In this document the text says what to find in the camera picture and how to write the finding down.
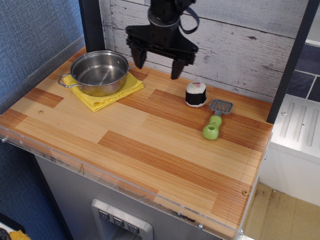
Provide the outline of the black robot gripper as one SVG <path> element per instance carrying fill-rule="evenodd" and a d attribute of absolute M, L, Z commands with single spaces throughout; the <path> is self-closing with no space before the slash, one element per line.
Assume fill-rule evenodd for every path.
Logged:
<path fill-rule="evenodd" d="M 147 52 L 171 58 L 171 79 L 178 79 L 184 66 L 194 63 L 198 51 L 198 47 L 182 35 L 180 26 L 180 17 L 166 23 L 150 17 L 149 25 L 127 26 L 127 45 L 131 49 L 135 66 L 142 69 Z"/>

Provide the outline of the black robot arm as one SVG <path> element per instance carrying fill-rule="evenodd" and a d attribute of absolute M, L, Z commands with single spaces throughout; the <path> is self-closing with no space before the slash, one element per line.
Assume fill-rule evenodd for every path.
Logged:
<path fill-rule="evenodd" d="M 189 13 L 200 24 L 198 15 L 190 8 L 194 0 L 152 0 L 148 9 L 149 25 L 126 27 L 127 45 L 131 49 L 135 66 L 141 69 L 147 59 L 147 52 L 173 59 L 171 78 L 178 79 L 183 68 L 192 65 L 198 47 L 185 38 L 197 27 L 186 30 L 181 24 L 181 15 Z"/>

